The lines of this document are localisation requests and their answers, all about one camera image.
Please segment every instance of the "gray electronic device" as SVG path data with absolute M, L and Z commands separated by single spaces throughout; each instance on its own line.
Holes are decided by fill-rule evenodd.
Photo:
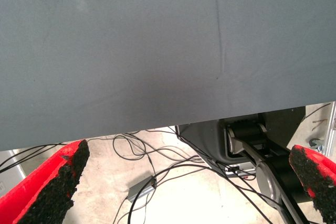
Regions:
M 156 189 L 156 178 L 154 178 L 153 176 L 150 176 L 148 178 L 145 178 L 143 181 L 137 183 L 136 185 L 132 186 L 129 191 L 128 191 L 128 196 L 127 199 L 130 202 L 133 202 L 135 197 L 137 196 L 137 194 L 139 193 L 139 191 L 141 190 L 141 188 L 145 185 L 146 187 L 141 191 L 140 195 L 138 198 L 141 198 L 147 194 L 149 194 L 151 191 L 154 191 Z

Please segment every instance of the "wire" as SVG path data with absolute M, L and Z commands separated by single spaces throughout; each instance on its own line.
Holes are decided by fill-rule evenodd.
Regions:
M 327 104 L 325 104 L 325 105 L 323 105 L 323 106 L 317 108 L 316 110 L 314 110 L 313 112 L 311 112 L 309 115 L 305 115 L 305 116 L 303 117 L 301 123 L 302 123 L 305 119 L 307 119 L 308 117 L 310 117 L 311 115 L 313 115 L 314 113 L 316 113 L 317 111 L 319 111 L 320 109 L 322 109 L 322 108 L 324 108 L 324 107 L 326 107 L 326 106 L 328 106 L 328 105 L 330 105 L 330 104 L 331 104 L 331 103 L 327 103 Z
M 127 197 L 121 202 L 112 224 L 114 224 L 116 222 L 115 220 L 117 219 L 117 216 L 120 212 L 120 209 L 121 209 L 122 205 L 125 203 L 126 200 L 127 200 Z
M 28 160 L 30 160 L 30 159 L 36 157 L 36 156 L 38 156 L 38 155 L 40 155 L 40 154 L 42 154 L 42 153 L 44 153 L 44 152 L 46 152 L 46 151 L 48 151 L 48 150 L 54 148 L 54 147 L 56 147 L 57 145 L 64 145 L 64 144 L 63 144 L 63 143 L 60 143 L 60 144 L 54 144 L 52 147 L 50 147 L 50 148 L 48 148 L 48 149 L 46 149 L 46 150 L 43 150 L 42 152 L 39 152 L 39 153 L 37 153 L 37 154 L 31 156 L 33 153 L 35 153 L 35 152 L 33 152 L 33 153 L 31 153 L 31 154 L 25 156 L 24 158 L 22 158 L 22 159 L 20 159 L 20 160 L 18 160 L 18 161 L 16 161 L 16 162 L 14 162 L 14 163 L 12 163 L 12 164 L 6 166 L 5 168 L 0 169 L 0 174 L 3 173 L 3 172 L 5 172 L 5 171 L 7 171 L 7 170 L 9 170 L 9 169 L 11 169 L 11 168 L 13 168 L 13 167 L 15 167 L 15 166 L 17 166 L 17 165 L 22 164 L 22 163 L 25 162 L 25 161 L 28 161 Z
M 194 170 L 194 171 L 192 171 L 192 172 L 189 172 L 189 173 L 186 173 L 186 174 L 183 174 L 183 175 L 180 175 L 180 176 L 176 176 L 176 177 L 173 177 L 173 178 L 169 178 L 169 179 L 165 180 L 164 182 L 158 184 L 156 188 L 158 188 L 159 186 L 163 185 L 164 183 L 166 183 L 166 182 L 168 182 L 168 181 L 170 181 L 170 180 L 173 180 L 173 179 L 176 179 L 176 178 L 181 178 L 181 177 L 187 176 L 187 175 L 192 174 L 192 173 L 200 172 L 200 171 L 202 171 L 202 170 L 204 170 L 204 168 L 201 168 L 201 169 L 198 169 L 198 170 Z M 146 199 L 146 203 L 145 203 L 143 206 L 134 209 L 133 212 L 134 212 L 134 211 L 137 211 L 137 210 L 140 210 L 140 209 L 142 209 L 142 208 L 144 208 L 144 207 L 146 207 L 146 205 L 148 205 L 148 203 L 149 203 L 149 202 L 151 201 L 151 199 L 153 198 L 155 191 L 153 191 L 153 194 L 151 195 L 151 198 L 150 198 L 149 200 L 148 200 L 148 198 Z M 121 217 L 119 218 L 117 224 L 119 223 L 119 221 L 120 221 L 122 218 L 124 218 L 124 217 L 125 217 L 126 215 L 128 215 L 128 214 L 129 214 L 129 212 L 127 212 L 126 214 L 124 214 L 123 216 L 121 216 Z
M 145 222 L 146 222 L 146 213 L 147 213 L 147 205 L 148 205 L 148 196 L 149 196 L 149 194 L 147 194 L 147 197 L 146 197 L 146 204 L 145 204 L 145 218 L 144 218 L 144 220 L 143 220 L 143 224 L 145 224 Z
M 180 165 L 176 165 L 176 166 L 174 166 L 174 167 L 170 167 L 170 168 L 167 168 L 167 169 L 164 169 L 164 170 L 162 170 L 162 171 L 160 171 L 159 173 L 157 173 L 157 175 L 155 176 L 155 177 L 157 177 L 157 176 L 159 176 L 160 174 L 163 174 L 163 173 L 165 173 L 166 171 L 168 171 L 168 170 L 172 170 L 172 169 L 176 169 L 176 168 L 179 168 L 179 167 L 185 167 L 185 166 L 191 166 L 191 167 L 199 167 L 199 168 L 204 168 L 204 169 L 208 169 L 208 170 L 211 170 L 211 171 L 213 171 L 213 172 L 215 172 L 215 173 L 217 173 L 219 176 L 221 176 L 221 177 L 223 177 L 224 179 L 226 179 L 229 183 L 231 183 L 255 208 L 256 208 L 256 210 L 264 217 L 264 219 L 268 222 L 268 223 L 272 223 L 265 215 L 264 215 L 264 213 L 253 203 L 253 201 L 250 199 L 250 198 L 248 198 L 247 197 L 247 195 L 237 186 L 237 185 L 235 185 L 231 180 L 229 180 L 227 177 L 225 177 L 225 175 L 224 176 L 222 176 L 222 174 L 220 173 L 220 172 L 218 172 L 218 171 L 216 171 L 216 170 L 213 170 L 213 169 L 211 169 L 211 168 L 209 168 L 209 167 L 206 167 L 206 166 L 202 166 L 202 165 L 196 165 L 196 164 L 180 164 Z M 135 197 L 135 199 L 134 199 L 134 202 L 132 203 L 132 206 L 131 206 L 131 209 L 130 209 L 130 212 L 129 212 L 129 215 L 128 215 L 128 224 L 131 224 L 131 218 L 132 218 L 132 211 L 133 211 L 133 209 L 134 209 L 134 205 L 135 205 L 135 203 L 136 203 L 136 201 L 137 201 L 137 199 L 138 199 L 138 197 L 139 197 L 139 195 L 140 195 L 140 193 L 141 193 L 141 191 L 147 186 L 147 184 L 149 183 L 150 181 L 148 181 L 141 189 L 140 189 L 140 191 L 138 192 L 138 194 L 136 195 L 136 197 Z
M 9 160 L 11 160 L 12 158 L 18 156 L 18 155 L 21 155 L 21 154 L 23 154 L 23 153 L 25 153 L 25 152 L 31 151 L 31 150 L 36 149 L 36 148 L 47 147 L 47 146 L 50 146 L 50 145 L 53 145 L 53 146 L 54 146 L 55 144 L 37 145 L 37 146 L 31 147 L 31 148 L 28 148 L 28 149 L 26 149 L 26 150 L 24 150 L 24 151 L 22 151 L 22 152 L 16 153 L 16 154 L 12 155 L 11 157 L 9 157 L 8 159 L 4 160 L 4 161 L 0 164 L 0 167 L 3 166 L 4 164 L 6 164 L 6 163 L 7 163 Z

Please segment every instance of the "black cable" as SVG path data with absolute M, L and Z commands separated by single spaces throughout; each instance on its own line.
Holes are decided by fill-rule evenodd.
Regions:
M 39 153 L 37 153 L 37 154 L 35 154 L 35 155 L 33 155 L 33 156 L 31 156 L 31 154 L 29 154 L 29 155 L 27 155 L 26 157 L 24 157 L 24 158 L 22 158 L 22 159 L 20 159 L 20 160 L 18 160 L 18 161 L 16 161 L 16 162 L 14 162 L 14 163 L 12 163 L 12 164 L 6 166 L 5 168 L 0 169 L 0 174 L 3 173 L 3 172 L 5 172 L 5 171 L 7 171 L 7 170 L 9 170 L 9 169 L 11 169 L 11 168 L 13 168 L 13 167 L 15 167 L 15 166 L 17 166 L 17 165 L 22 164 L 22 163 L 25 162 L 25 161 L 28 161 L 28 160 L 30 160 L 30 159 L 36 157 L 36 156 L 38 156 L 38 155 L 40 155 L 40 154 L 42 154 L 42 153 L 44 153 L 44 152 L 46 152 L 46 151 L 48 151 L 48 150 L 54 148 L 54 147 L 56 147 L 57 145 L 64 145 L 64 144 L 63 144 L 63 143 L 61 143 L 61 144 L 54 144 L 52 147 L 50 147 L 50 148 L 48 148 L 48 149 L 46 149 L 46 150 L 43 150 L 42 152 L 39 152 Z
M 145 218 L 144 218 L 144 220 L 143 220 L 143 224 L 145 224 L 145 222 L 146 222 L 147 205 L 148 205 L 148 196 L 149 196 L 149 194 L 147 194 L 147 196 L 146 196 L 146 204 L 145 204 Z
M 156 149 L 156 148 L 154 148 L 152 145 L 150 145 L 148 142 L 146 142 L 145 140 L 142 140 L 142 139 L 138 138 L 137 136 L 133 136 L 133 135 L 131 135 L 131 136 L 129 136 L 129 137 L 131 137 L 131 138 L 133 138 L 133 139 L 136 139 L 136 140 L 142 142 L 143 144 L 147 145 L 149 148 L 153 149 L 152 151 L 148 152 L 149 154 L 150 154 L 150 153 L 153 153 L 153 152 L 158 152 L 158 153 L 160 153 L 161 155 L 165 156 L 166 158 L 168 158 L 168 159 L 170 159 L 170 160 L 173 160 L 173 161 L 180 161 L 179 159 L 174 159 L 174 158 L 168 157 L 167 155 L 165 155 L 165 154 L 163 154 L 162 152 L 160 152 L 160 151 L 166 150 L 166 151 L 170 151 L 170 152 L 175 153 L 176 155 L 180 156 L 180 157 L 183 158 L 183 159 L 186 159 L 185 156 L 183 156 L 182 154 L 176 152 L 175 150 L 172 150 L 172 149 L 169 149 L 169 148 L 165 148 L 165 147 L 160 147 L 160 148 Z
M 200 172 L 202 170 L 204 170 L 205 168 L 201 168 L 201 169 L 197 169 L 197 170 L 193 170 L 192 172 L 189 172 L 189 173 L 186 173 L 186 174 L 182 174 L 180 176 L 176 176 L 176 177 L 173 177 L 173 178 L 169 178 L 169 179 L 166 179 L 164 182 L 162 182 L 161 184 L 159 184 L 158 186 L 161 186 L 163 185 L 164 183 L 168 182 L 168 181 L 171 181 L 173 179 L 176 179 L 176 178 L 181 178 L 181 177 L 184 177 L 186 175 L 189 175 L 189 174 L 192 174 L 192 173 L 197 173 L 197 172 Z
M 202 168 L 202 169 L 194 170 L 194 171 L 192 171 L 192 172 L 189 172 L 189 173 L 186 173 L 186 174 L 183 174 L 183 175 L 180 175 L 180 176 L 176 176 L 176 177 L 167 179 L 167 180 L 165 180 L 164 182 L 158 184 L 156 188 L 158 188 L 159 186 L 161 186 L 161 185 L 164 184 L 165 182 L 168 182 L 169 180 L 173 180 L 173 179 L 176 179 L 176 178 L 181 178 L 181 177 L 187 176 L 187 175 L 192 174 L 192 173 L 200 172 L 201 170 L 204 170 L 204 169 Z M 146 199 L 146 203 L 145 203 L 143 206 L 134 209 L 133 212 L 135 212 L 135 211 L 137 211 L 137 210 L 140 210 L 140 209 L 144 208 L 146 205 L 148 205 L 148 203 L 152 200 L 155 191 L 153 191 L 153 194 L 151 195 L 151 198 L 150 198 L 149 200 Z M 126 214 L 122 215 L 122 216 L 119 218 L 117 224 L 119 223 L 119 221 L 120 221 L 123 217 L 125 217 L 125 216 L 128 215 L 128 214 L 129 214 L 129 212 L 127 212 Z
M 325 104 L 325 105 L 323 105 L 323 106 L 317 108 L 316 110 L 314 110 L 313 112 L 311 112 L 309 115 L 305 115 L 305 116 L 303 117 L 301 123 L 302 123 L 305 119 L 307 119 L 308 117 L 310 117 L 311 115 L 313 115 L 314 113 L 316 113 L 317 111 L 319 111 L 320 109 L 322 109 L 322 108 L 324 108 L 324 107 L 326 107 L 326 106 L 328 106 L 328 105 L 330 105 L 330 104 L 331 104 L 331 103 L 327 103 L 327 104 Z
M 208 169 L 208 170 L 211 170 L 215 173 L 217 173 L 219 176 L 225 178 L 230 184 L 232 184 L 255 208 L 256 210 L 264 217 L 264 219 L 268 222 L 268 223 L 272 223 L 265 215 L 264 213 L 253 203 L 253 201 L 251 201 L 250 198 L 247 197 L 247 195 L 240 189 L 237 187 L 237 185 L 235 185 L 231 180 L 227 179 L 227 177 L 222 176 L 221 173 L 217 172 L 216 170 L 213 170 L 209 167 L 206 167 L 206 166 L 202 166 L 202 165 L 196 165 L 196 164 L 181 164 L 181 165 L 177 165 L 177 166 L 174 166 L 174 167 L 170 167 L 170 168 L 167 168 L 167 169 L 164 169 L 162 171 L 160 171 L 159 173 L 157 173 L 156 177 L 159 176 L 160 174 L 166 172 L 167 170 L 172 170 L 172 169 L 176 169 L 176 168 L 179 168 L 179 167 L 185 167 L 185 166 L 190 166 L 190 167 L 199 167 L 199 168 L 204 168 L 204 169 Z M 134 209 L 134 205 L 140 195 L 140 193 L 142 192 L 142 190 L 149 184 L 150 181 L 148 181 L 147 183 L 145 183 L 145 185 L 140 189 L 140 191 L 138 192 L 138 194 L 136 195 L 135 199 L 134 199 L 134 202 L 132 203 L 132 206 L 131 206 L 131 209 L 130 209 L 130 212 L 129 212 L 129 215 L 128 215 L 128 224 L 131 224 L 131 217 L 132 217 L 132 211 Z
M 121 202 L 121 204 L 120 204 L 120 206 L 119 206 L 119 208 L 118 208 L 118 211 L 117 211 L 117 213 L 115 214 L 115 218 L 114 218 L 112 224 L 114 224 L 114 223 L 116 222 L 115 220 L 117 219 L 117 216 L 118 216 L 118 214 L 119 214 L 119 212 L 120 212 L 120 209 L 121 209 L 122 205 L 125 203 L 126 200 L 127 200 L 127 197 Z
M 22 152 L 16 153 L 16 154 L 14 154 L 13 156 L 11 156 L 11 157 L 7 158 L 6 160 L 4 160 L 4 161 L 0 164 L 0 167 L 3 166 L 5 163 L 7 163 L 7 162 L 8 162 L 9 160 L 11 160 L 12 158 L 18 156 L 18 155 L 21 155 L 21 154 L 23 154 L 23 153 L 25 153 L 25 152 L 29 152 L 29 151 L 31 151 L 31 150 L 33 150 L 33 149 L 36 149 L 36 148 L 47 147 L 47 146 L 51 146 L 51 145 L 55 145 L 55 144 L 37 145 L 37 146 L 31 147 L 31 148 L 28 148 L 28 149 L 26 149 L 26 150 L 24 150 L 24 151 L 22 151 Z
M 160 130 L 153 130 L 153 131 L 151 131 L 151 130 L 145 130 L 145 131 L 147 131 L 147 132 L 162 132 L 162 133 L 174 134 L 174 135 L 178 136 L 178 137 L 180 138 L 180 140 L 181 140 L 183 143 L 185 143 L 185 144 L 187 144 L 187 145 L 189 145 L 189 146 L 192 145 L 193 147 L 190 146 L 192 149 L 197 149 L 197 151 L 200 152 L 202 155 L 204 155 L 204 156 L 210 158 L 210 156 L 209 156 L 208 154 L 206 154 L 203 150 L 201 150 L 201 149 L 198 148 L 195 144 L 193 144 L 192 142 L 190 142 L 190 141 L 189 141 L 188 139 L 186 139 L 185 137 L 183 137 L 183 136 L 177 134 L 176 132 L 160 131 Z

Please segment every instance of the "concrete floor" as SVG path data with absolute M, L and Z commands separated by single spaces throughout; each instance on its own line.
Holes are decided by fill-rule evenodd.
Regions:
M 318 106 L 320 104 L 308 106 L 307 114 Z M 294 144 L 307 146 L 308 140 L 312 137 L 323 138 L 326 123 L 322 123 L 312 131 L 315 126 L 312 121 L 328 118 L 329 107 L 323 108 L 302 122 L 288 147 Z M 142 131 L 137 136 L 155 147 L 176 146 L 188 155 L 195 155 L 190 147 L 180 142 L 173 134 Z M 72 198 L 75 205 L 67 212 L 64 224 L 112 223 L 120 203 L 128 194 L 128 188 L 153 174 L 147 158 L 139 161 L 123 160 L 113 151 L 111 140 L 91 140 L 88 144 L 90 158 L 82 173 L 78 190 Z M 118 140 L 116 147 L 124 156 L 129 156 L 131 153 L 126 141 Z M 29 174 L 54 151 L 55 149 L 44 156 L 24 163 L 25 173 Z M 163 170 L 173 163 L 156 153 L 151 154 L 151 158 L 156 171 Z M 167 178 L 192 170 L 195 168 L 175 169 L 169 173 Z M 238 179 L 233 181 L 242 185 Z M 251 185 L 258 189 L 256 181 L 252 181 Z M 270 208 L 256 195 L 248 194 L 248 196 L 272 223 L 283 223 L 277 211 Z M 144 200 L 144 198 L 139 200 L 137 205 L 141 206 Z M 128 212 L 130 206 L 131 204 L 126 201 L 118 216 L 121 217 Z M 320 214 L 314 210 L 311 202 L 300 204 L 300 207 L 309 220 L 322 223 Z M 144 209 L 134 212 L 132 224 L 143 224 L 144 216 Z M 127 216 L 120 223 L 127 223 Z M 232 185 L 216 174 L 203 170 L 158 187 L 152 201 L 147 206 L 145 223 L 267 223 L 267 221 Z

